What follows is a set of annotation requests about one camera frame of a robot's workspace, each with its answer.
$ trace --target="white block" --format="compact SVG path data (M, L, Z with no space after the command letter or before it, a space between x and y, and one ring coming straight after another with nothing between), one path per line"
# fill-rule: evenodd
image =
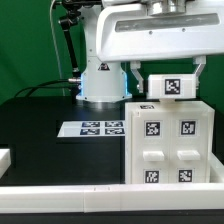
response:
M9 149L0 149L0 178L11 165L11 157Z
M126 183L209 182L214 110L203 102L126 104Z
M120 187L92 186L85 191L84 212L120 211Z
M201 156L197 150L177 151L177 156L180 160L200 160Z
M196 97L195 74L150 75L147 99L191 99Z
M143 151L144 161L164 161L165 156L162 151Z

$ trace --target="black tabletop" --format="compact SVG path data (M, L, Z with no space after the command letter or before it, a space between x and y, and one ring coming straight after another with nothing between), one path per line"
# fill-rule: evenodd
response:
M223 115L216 115L214 151L222 157ZM123 184L124 137L57 138L63 121L124 120L120 108L97 110L70 97L30 97L0 106L0 148L12 165L0 186ZM0 223L223 223L222 210L1 214Z

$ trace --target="black cable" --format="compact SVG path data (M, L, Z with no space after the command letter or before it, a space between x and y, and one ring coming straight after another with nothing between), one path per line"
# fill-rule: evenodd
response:
M48 86L48 85L53 85L53 84L58 84L58 83L65 83L65 82L68 82L68 80L67 79L59 79L59 80L53 80L53 81L41 83L38 86L31 88L31 90L26 94L26 97L29 97L31 94L33 94L38 89L38 87Z
M21 89L19 92L17 92L14 96L14 98L16 98L20 93L26 91L26 90L29 90L29 89L35 89L35 91L37 89L71 89L72 85L71 86L33 86L33 87L27 87L27 88L24 88L24 89Z

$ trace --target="white platform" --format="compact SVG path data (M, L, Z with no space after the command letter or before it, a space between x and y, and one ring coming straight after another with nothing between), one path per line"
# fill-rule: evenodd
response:
M2 187L0 213L224 209L224 166L209 163L206 184Z

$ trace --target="green wall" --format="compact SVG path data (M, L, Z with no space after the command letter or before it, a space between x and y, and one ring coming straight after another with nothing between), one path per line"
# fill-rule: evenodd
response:
M22 88L59 79L52 41L49 8L51 0L0 1L0 103ZM63 9L54 10L54 24L64 77L71 77L67 47L57 20ZM82 27L72 28L74 45L81 70L85 68ZM191 73L191 59L143 62L141 73ZM137 94L136 81L128 76L129 91ZM209 56L198 91L207 103L224 113L224 56ZM61 90L41 90L36 95L61 95Z

